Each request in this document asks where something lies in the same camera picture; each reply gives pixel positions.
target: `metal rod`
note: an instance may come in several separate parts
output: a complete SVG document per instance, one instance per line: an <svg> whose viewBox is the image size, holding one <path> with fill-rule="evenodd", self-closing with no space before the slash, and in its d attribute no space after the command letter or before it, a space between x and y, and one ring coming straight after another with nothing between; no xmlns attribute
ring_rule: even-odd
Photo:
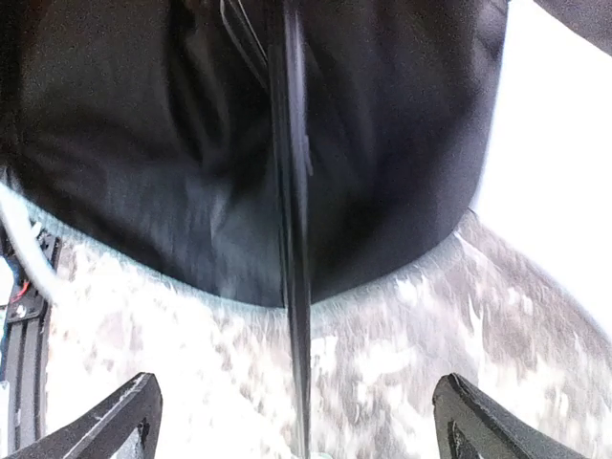
<svg viewBox="0 0 612 459"><path fill-rule="evenodd" d="M282 294L295 382L297 451L310 457L310 279L307 251L308 140L303 34L296 0L272 0L268 59L273 152L280 210Z"/></svg>

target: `white background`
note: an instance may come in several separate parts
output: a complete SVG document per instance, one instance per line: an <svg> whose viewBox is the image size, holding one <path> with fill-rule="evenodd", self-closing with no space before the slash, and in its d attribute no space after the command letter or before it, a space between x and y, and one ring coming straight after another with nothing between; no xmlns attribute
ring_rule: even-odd
<svg viewBox="0 0 612 459"><path fill-rule="evenodd" d="M612 57L533 1L510 5L472 208L612 337Z"/></svg>

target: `red wire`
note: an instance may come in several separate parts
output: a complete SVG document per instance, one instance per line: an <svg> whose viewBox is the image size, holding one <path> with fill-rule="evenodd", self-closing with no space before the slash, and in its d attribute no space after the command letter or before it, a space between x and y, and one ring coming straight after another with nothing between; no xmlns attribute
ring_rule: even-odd
<svg viewBox="0 0 612 459"><path fill-rule="evenodd" d="M11 298L11 303L14 303L15 301L20 300L20 299L21 299L21 297L22 297L23 295L25 295L25 294L26 294L26 292L28 291L28 287L30 287L30 281L29 281L29 280L26 280L26 281L23 283L23 287L22 287L21 291L19 291L19 293L18 293L17 295L15 295L13 298Z"/></svg>

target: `wire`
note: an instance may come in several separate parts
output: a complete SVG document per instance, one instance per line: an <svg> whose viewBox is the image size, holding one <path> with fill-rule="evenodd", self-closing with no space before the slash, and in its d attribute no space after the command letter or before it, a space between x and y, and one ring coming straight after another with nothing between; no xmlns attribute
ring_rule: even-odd
<svg viewBox="0 0 612 459"><path fill-rule="evenodd" d="M0 221L21 266L38 292L50 304L72 301L65 283L57 277L38 241L32 236L32 224L24 200L4 184L0 184Z"/></svg>
<svg viewBox="0 0 612 459"><path fill-rule="evenodd" d="M23 295L26 294L26 292L28 291L28 289L30 288L30 281L26 280L23 283L23 287L21 288L21 290L19 291L19 293L17 295L15 295L13 298L11 298L11 301L9 301L9 304L14 303L15 301L19 301L21 298L23 298Z"/></svg>

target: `black fabric cover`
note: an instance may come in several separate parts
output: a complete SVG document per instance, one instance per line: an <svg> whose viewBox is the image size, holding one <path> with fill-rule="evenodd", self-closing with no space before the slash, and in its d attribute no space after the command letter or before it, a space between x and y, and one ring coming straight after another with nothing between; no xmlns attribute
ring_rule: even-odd
<svg viewBox="0 0 612 459"><path fill-rule="evenodd" d="M265 0L243 3L265 41ZM545 3L572 22L568 2ZM486 150L506 13L504 0L304 2L314 301L453 230ZM572 24L610 51L609 27ZM269 96L219 0L50 0L33 30L5 182L161 273L281 306Z"/></svg>

